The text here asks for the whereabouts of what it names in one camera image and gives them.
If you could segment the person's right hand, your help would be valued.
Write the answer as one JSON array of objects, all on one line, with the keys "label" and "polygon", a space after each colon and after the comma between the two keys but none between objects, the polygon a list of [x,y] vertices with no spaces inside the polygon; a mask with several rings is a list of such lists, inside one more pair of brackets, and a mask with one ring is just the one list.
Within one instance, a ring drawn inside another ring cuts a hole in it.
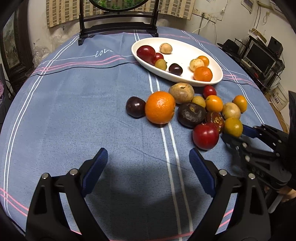
[{"label": "person's right hand", "polygon": [[281,202],[287,202],[295,198],[295,190],[288,186],[285,186],[280,190],[276,190],[276,192],[282,195]]}]

